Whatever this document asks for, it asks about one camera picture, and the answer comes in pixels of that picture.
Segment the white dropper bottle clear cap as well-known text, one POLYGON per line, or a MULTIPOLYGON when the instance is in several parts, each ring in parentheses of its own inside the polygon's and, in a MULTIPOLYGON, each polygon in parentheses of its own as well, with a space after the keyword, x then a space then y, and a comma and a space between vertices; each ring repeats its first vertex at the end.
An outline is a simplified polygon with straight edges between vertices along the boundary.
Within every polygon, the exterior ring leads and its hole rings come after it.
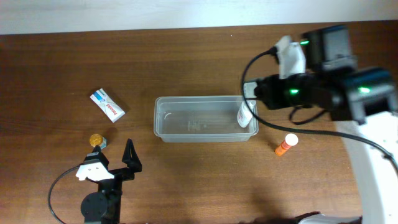
POLYGON ((237 113, 237 121, 240 127, 246 128, 250 121, 253 118, 252 111, 254 111, 254 107, 256 102, 254 100, 249 100, 246 104, 245 102, 241 103, 237 113))

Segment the white Panadol box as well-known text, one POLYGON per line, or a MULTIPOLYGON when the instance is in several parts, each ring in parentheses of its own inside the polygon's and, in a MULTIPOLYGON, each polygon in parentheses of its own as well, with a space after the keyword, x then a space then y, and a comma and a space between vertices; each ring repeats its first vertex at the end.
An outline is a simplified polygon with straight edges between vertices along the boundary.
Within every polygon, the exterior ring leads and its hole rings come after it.
POLYGON ((103 111, 112 123, 115 123, 125 115, 125 111, 102 88, 96 90, 90 96, 90 99, 103 111))

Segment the orange bottle white cap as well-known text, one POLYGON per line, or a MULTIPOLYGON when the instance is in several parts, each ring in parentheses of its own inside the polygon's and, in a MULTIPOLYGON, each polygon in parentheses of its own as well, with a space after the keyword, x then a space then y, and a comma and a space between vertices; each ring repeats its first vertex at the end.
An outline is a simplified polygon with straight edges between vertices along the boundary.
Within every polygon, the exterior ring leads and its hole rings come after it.
POLYGON ((274 150, 274 152, 281 156, 287 152, 291 147, 296 146, 299 142, 297 135, 289 133, 285 136, 285 139, 281 142, 279 146, 274 150))

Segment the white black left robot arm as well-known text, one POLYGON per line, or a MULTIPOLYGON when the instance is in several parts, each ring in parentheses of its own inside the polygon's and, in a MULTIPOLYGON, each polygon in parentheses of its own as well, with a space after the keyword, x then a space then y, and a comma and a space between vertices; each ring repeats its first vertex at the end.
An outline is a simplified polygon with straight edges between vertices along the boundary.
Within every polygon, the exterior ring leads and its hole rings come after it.
POLYGON ((134 180, 142 171, 133 141, 128 139, 122 162, 126 167, 109 170, 109 161, 99 146, 86 155, 76 176, 80 181, 88 180, 98 185, 98 190, 88 194, 81 203, 81 214, 85 223, 119 223, 123 182, 134 180))

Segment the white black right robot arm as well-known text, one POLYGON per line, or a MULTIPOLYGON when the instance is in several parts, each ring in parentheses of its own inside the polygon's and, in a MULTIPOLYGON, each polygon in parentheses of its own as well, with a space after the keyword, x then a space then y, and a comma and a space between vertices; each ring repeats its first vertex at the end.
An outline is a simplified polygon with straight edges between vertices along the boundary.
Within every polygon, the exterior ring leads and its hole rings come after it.
POLYGON ((397 88, 386 69, 360 70, 345 26, 285 36, 267 51, 279 72, 241 79, 244 103, 263 102, 269 110, 317 106, 329 113, 349 154, 363 212, 358 217, 328 217, 310 212, 276 223, 397 222, 397 88))

